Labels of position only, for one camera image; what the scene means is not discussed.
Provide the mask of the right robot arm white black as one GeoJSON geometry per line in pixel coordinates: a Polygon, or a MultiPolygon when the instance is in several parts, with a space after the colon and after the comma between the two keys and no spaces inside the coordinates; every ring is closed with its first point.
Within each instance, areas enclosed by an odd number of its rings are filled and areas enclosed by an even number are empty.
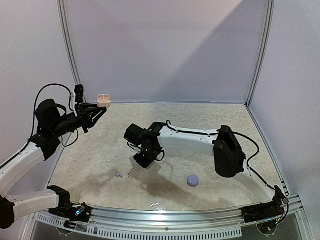
{"type": "Polygon", "coordinates": [[[214,171],[222,178],[235,179],[259,200],[244,207],[248,219],[262,220],[288,214],[289,200],[277,185],[271,186],[250,164],[237,139],[242,137],[254,145],[250,137],[222,125],[219,129],[201,130],[181,128],[166,122],[154,122],[149,128],[131,124],[124,133],[127,145],[136,154],[134,160],[146,169],[153,162],[163,160],[166,150],[188,150],[213,157],[214,171]]]}

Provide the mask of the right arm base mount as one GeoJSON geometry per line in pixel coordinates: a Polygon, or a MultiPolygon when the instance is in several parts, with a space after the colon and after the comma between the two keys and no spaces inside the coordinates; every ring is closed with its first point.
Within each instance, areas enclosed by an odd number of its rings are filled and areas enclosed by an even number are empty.
{"type": "Polygon", "coordinates": [[[288,206],[288,204],[289,200],[287,198],[274,199],[271,202],[243,207],[241,209],[241,215],[245,223],[267,220],[284,215],[284,205],[288,206]]]}

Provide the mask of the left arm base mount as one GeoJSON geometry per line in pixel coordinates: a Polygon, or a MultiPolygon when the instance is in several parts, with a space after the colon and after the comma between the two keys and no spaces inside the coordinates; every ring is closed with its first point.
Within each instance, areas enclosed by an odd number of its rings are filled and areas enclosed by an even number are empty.
{"type": "Polygon", "coordinates": [[[88,223],[91,218],[92,210],[92,207],[83,202],[81,204],[50,208],[48,212],[52,215],[69,219],[70,222],[88,223]]]}

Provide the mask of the pink earbud charging case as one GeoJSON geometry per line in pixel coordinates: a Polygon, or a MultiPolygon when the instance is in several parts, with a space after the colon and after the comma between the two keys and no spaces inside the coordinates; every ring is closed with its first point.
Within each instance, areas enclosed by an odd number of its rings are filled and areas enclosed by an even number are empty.
{"type": "Polygon", "coordinates": [[[99,94],[97,96],[97,106],[109,108],[112,105],[111,96],[108,94],[99,94]]]}

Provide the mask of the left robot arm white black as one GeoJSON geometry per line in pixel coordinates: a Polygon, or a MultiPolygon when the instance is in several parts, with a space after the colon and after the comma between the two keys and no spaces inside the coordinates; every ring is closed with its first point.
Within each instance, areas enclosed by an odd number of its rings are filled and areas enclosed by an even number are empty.
{"type": "Polygon", "coordinates": [[[85,133],[107,112],[106,107],[80,101],[71,113],[60,114],[66,107],[53,99],[43,101],[35,110],[36,134],[0,167],[0,227],[7,229],[30,214],[49,210],[71,222],[89,222],[92,208],[85,203],[72,204],[70,193],[56,185],[41,191],[10,195],[11,188],[30,170],[51,158],[61,144],[60,137],[81,128],[85,133]]]}

